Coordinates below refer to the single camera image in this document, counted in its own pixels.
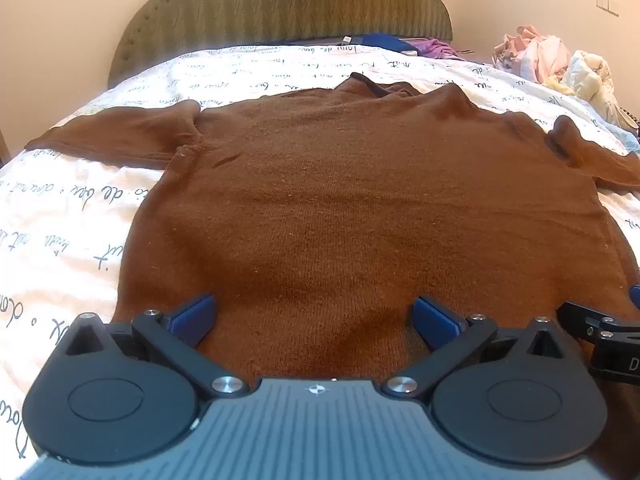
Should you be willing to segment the purple garment on bed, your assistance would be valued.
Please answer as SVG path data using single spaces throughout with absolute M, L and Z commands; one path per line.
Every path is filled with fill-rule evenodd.
M 437 38 L 410 38 L 405 39 L 405 42 L 415 48 L 418 55 L 424 58 L 463 61 L 462 56 L 448 42 Z

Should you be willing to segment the white script-print bedspread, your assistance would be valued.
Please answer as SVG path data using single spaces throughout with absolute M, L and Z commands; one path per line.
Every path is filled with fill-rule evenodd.
M 453 82 L 477 105 L 523 112 L 539 125 L 572 118 L 582 136 L 626 155 L 639 143 L 578 99 L 488 65 L 436 61 L 372 47 L 238 47 L 172 58 L 84 105 L 201 107 L 311 88 L 353 73 L 405 81 L 427 92 Z M 22 406 L 44 362 L 78 314 L 115 311 L 122 248 L 156 170 L 117 168 L 51 150 L 24 151 L 1 170 L 1 474 L 16 479 L 36 461 Z

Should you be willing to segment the white wall switch plate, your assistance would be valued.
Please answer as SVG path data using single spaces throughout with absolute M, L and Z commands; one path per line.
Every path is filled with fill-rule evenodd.
M 613 0 L 596 0 L 596 6 L 598 9 L 608 12 L 614 16 L 620 15 L 618 4 Z

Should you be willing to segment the olive green padded headboard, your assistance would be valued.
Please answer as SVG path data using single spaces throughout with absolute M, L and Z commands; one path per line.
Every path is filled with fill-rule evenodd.
M 454 38 L 442 0 L 149 0 L 122 33 L 107 85 L 196 50 L 377 32 Z

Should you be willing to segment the brown knit sweater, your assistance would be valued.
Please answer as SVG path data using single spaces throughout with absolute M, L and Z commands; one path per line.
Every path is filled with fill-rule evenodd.
M 562 329 L 574 302 L 639 322 L 639 260 L 602 193 L 637 195 L 639 159 L 474 104 L 355 74 L 201 108 L 113 107 L 32 140 L 116 167 L 157 169 L 122 248 L 111 323 L 204 295 L 196 350 L 250 387 L 205 405 L 174 445 L 123 464 L 43 454 L 31 479 L 634 479 L 639 382 L 589 373 Z M 606 404 L 601 437 L 555 465 L 460 448 L 425 404 L 382 382 L 430 355 L 411 310 L 428 297 L 503 330 L 545 316 Z

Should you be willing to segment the blue cloth on bed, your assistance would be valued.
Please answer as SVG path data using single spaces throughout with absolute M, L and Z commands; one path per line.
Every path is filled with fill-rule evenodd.
M 401 53 L 410 56 L 419 56 L 420 51 L 407 41 L 396 36 L 386 34 L 364 35 L 358 39 L 358 44 L 367 47 L 381 48 L 387 51 Z

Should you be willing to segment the pile of pastel clothes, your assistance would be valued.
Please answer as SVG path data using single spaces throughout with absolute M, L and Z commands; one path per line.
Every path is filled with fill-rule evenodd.
M 494 47 L 492 62 L 500 70 L 585 101 L 609 124 L 639 132 L 638 122 L 620 106 L 611 67 L 600 55 L 570 52 L 558 36 L 543 35 L 526 25 L 515 35 L 504 35 Z

